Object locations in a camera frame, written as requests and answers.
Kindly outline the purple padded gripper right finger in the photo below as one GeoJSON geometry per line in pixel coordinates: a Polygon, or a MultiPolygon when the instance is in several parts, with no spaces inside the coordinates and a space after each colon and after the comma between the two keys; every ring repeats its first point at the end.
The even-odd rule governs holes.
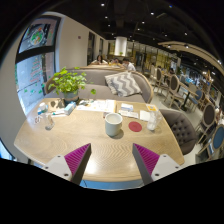
{"type": "Polygon", "coordinates": [[[180,165],[167,154],[158,155],[136,143],[133,144],[132,153],[145,185],[181,169],[180,165]]]}

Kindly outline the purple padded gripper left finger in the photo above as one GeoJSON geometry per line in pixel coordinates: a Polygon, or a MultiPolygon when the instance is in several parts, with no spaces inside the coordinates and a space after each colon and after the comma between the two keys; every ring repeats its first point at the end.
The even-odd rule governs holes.
{"type": "Polygon", "coordinates": [[[67,155],[57,155],[43,166],[48,171],[76,185],[81,183],[91,155],[91,144],[83,145],[67,155]]]}

